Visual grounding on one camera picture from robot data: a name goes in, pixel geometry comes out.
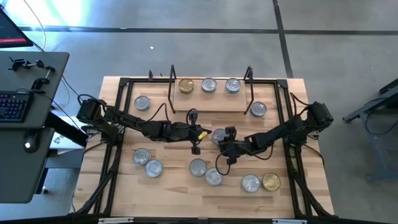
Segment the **black desk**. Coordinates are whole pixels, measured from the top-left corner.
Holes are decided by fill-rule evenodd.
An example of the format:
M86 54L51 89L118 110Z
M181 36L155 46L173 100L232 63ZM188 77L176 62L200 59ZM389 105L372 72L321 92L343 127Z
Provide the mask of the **black desk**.
M30 63L43 61L45 66L56 69L49 76L50 84L44 85L46 96L53 99L68 62L66 52L0 52L0 90L30 90L36 78L43 78L46 69L32 67L10 71L11 60L27 59ZM47 173L45 161L54 131L86 146L87 135L62 121L50 112L52 102L41 95L34 95L30 110L23 123L0 123L0 203L28 203L40 188ZM23 146L23 136L28 129L42 131L39 150L27 153Z

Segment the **silver can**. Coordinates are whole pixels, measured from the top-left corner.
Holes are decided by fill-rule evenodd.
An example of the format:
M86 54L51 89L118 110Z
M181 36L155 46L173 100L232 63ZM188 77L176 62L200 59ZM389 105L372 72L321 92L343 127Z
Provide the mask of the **silver can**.
M242 187L247 193L254 193L260 189L260 179L253 175L245 175L242 179Z
M266 114L266 112L267 112L267 107L264 103L254 102L251 105L250 113L256 118L261 118Z
M137 149L132 155L132 160L135 164L143 166L150 160L150 153L144 148Z
M224 129L216 129L215 131L213 131L213 142L215 144L218 144L219 141L224 140L225 136L226 134Z
M146 96L138 96L136 100L134 100L134 105L139 111L147 111L149 110L149 98Z
M201 82L201 89L205 93L214 93L216 91L216 88L217 88L217 82L214 78L205 78Z
M212 186L218 186L223 181L223 176L219 174L216 168L210 168L206 171L206 182Z
M207 171L206 162L203 159L194 159L191 164L189 164L189 171L195 177L201 177L205 175Z
M163 165L160 161L153 159L149 161L145 166L145 173L149 177L158 177L163 173Z
M241 82L236 78L230 78L225 83L225 90L230 94L238 93L241 89Z

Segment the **yellow tag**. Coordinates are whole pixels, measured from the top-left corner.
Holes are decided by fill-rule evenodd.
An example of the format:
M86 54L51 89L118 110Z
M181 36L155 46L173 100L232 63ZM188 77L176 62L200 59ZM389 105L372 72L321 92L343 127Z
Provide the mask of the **yellow tag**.
M206 135L208 135L208 134L207 134L206 131L204 131L204 132L202 132L202 133L198 136L198 139L201 140L201 139L203 139Z

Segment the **gold can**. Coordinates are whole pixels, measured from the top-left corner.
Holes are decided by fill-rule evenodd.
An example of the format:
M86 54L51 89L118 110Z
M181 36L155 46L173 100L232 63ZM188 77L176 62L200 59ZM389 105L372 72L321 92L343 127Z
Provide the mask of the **gold can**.
M190 94L193 92L193 81L191 79L184 78L178 85L180 86L180 92L183 94Z
M266 174L262 179L262 186L268 191L276 191L280 187L280 179L273 173Z

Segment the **keyboard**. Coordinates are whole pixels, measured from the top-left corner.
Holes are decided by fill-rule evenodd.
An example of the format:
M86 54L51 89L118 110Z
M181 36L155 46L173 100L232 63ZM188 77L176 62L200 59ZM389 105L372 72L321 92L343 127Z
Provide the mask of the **keyboard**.
M32 100L31 91L0 91L0 123L23 123Z

